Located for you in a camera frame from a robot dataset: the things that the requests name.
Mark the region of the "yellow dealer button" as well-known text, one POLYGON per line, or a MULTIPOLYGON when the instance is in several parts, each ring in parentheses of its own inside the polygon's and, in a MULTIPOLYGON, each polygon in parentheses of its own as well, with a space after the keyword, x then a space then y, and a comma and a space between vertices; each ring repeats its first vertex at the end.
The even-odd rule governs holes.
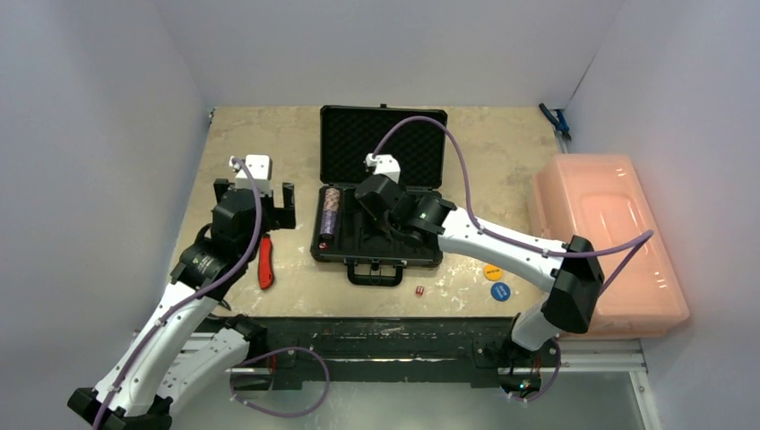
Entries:
POLYGON ((483 276, 492 282, 496 282, 502 279, 503 277, 503 271, 501 268, 497 267, 496 265, 487 264, 483 268, 483 276))

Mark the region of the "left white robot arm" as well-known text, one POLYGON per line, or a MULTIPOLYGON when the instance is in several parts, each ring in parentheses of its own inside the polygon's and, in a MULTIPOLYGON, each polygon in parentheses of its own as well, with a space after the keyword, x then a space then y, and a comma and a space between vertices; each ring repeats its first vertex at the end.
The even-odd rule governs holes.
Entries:
POLYGON ((246 273, 270 231, 296 226, 294 185, 282 186, 283 204, 245 179, 213 184, 211 221, 196 234, 170 273, 149 321, 127 352, 93 387, 76 389, 68 408, 95 429, 169 429, 189 399, 225 366, 257 366, 267 354, 264 328, 239 315, 182 364, 177 356, 246 273))

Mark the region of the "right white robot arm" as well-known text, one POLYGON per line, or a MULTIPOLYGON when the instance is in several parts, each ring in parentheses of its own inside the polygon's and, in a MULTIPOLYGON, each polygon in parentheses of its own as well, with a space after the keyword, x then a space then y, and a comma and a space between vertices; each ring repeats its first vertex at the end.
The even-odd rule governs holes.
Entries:
POLYGON ((542 291, 539 303, 515 316, 503 341, 510 362, 527 363, 563 332, 589 331, 604 279, 589 240, 562 242, 490 224, 435 194, 410 193, 385 175, 365 179, 354 197, 394 238, 492 264, 542 291))

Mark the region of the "purple poker chip stack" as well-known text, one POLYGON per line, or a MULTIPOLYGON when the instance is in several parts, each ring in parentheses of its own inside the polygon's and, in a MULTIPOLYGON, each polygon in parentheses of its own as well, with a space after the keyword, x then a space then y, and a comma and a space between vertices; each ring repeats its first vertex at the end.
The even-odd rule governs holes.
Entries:
POLYGON ((320 221, 319 236, 323 240, 332 240, 335 236, 335 230, 338 220, 338 211, 325 209, 322 211, 320 221))

